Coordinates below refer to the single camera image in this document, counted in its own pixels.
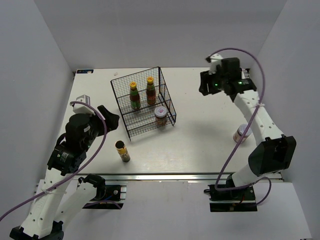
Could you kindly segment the black cap pepper shaker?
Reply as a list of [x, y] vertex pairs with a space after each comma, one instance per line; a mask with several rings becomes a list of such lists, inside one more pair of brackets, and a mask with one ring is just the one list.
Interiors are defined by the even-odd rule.
[[123, 141], [118, 140], [115, 143], [115, 148], [123, 162], [127, 163], [131, 160], [127, 147]]

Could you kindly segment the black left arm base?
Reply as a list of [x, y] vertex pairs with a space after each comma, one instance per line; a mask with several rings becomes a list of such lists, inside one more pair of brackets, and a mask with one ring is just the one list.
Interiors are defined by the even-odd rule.
[[86, 177], [78, 178], [77, 188], [82, 183], [89, 183], [96, 189], [96, 195], [83, 209], [94, 210], [121, 210], [126, 198], [126, 185], [107, 184], [106, 180], [96, 174], [89, 174]]

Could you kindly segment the orange jar white lid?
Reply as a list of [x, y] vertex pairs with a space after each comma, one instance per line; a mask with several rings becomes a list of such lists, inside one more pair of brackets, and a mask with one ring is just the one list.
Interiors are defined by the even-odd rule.
[[158, 127], [166, 125], [167, 122], [167, 108], [164, 106], [158, 106], [154, 109], [155, 121]]

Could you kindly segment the green label sauce bottle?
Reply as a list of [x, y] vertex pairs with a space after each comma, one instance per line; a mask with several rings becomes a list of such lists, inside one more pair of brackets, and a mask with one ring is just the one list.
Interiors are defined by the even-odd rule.
[[136, 82], [133, 81], [130, 83], [129, 86], [130, 86], [129, 98], [130, 98], [131, 108], [133, 110], [138, 110], [141, 107], [141, 103], [140, 103], [140, 95], [137, 90], [137, 84], [136, 84]]

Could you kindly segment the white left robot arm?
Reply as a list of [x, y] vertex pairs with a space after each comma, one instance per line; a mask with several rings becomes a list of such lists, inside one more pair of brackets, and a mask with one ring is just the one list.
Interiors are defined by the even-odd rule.
[[106, 181], [96, 174], [79, 180], [79, 187], [61, 203], [67, 187], [75, 175], [89, 164], [87, 151], [97, 137], [106, 139], [107, 133], [119, 126], [120, 117], [103, 105], [94, 109], [84, 103], [75, 110], [59, 136], [47, 163], [42, 190], [32, 197], [27, 218], [14, 227], [9, 236], [13, 240], [61, 240], [64, 230], [75, 215], [92, 199], [105, 202]]

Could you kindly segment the red chili sauce bottle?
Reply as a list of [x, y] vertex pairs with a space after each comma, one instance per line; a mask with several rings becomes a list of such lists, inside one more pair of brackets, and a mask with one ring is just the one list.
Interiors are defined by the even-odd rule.
[[146, 97], [149, 105], [154, 105], [156, 103], [156, 89], [152, 76], [147, 77]]

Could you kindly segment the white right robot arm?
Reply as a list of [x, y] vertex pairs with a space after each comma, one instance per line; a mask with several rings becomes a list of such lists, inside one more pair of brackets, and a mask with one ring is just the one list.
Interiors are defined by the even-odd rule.
[[227, 180], [226, 195], [236, 200], [244, 193], [244, 187], [266, 174], [289, 168], [297, 142], [286, 136], [274, 123], [260, 103], [261, 95], [254, 82], [245, 77], [237, 57], [223, 58], [214, 54], [206, 59], [208, 71], [200, 74], [199, 92], [204, 96], [224, 92], [239, 108], [253, 133], [256, 148], [248, 157], [248, 163]]

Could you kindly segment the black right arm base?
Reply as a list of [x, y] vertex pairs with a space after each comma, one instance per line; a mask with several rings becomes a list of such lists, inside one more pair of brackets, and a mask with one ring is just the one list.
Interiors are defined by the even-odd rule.
[[213, 184], [203, 191], [209, 196], [210, 212], [212, 213], [239, 213], [257, 212], [256, 196], [252, 186], [231, 190], [217, 191]]

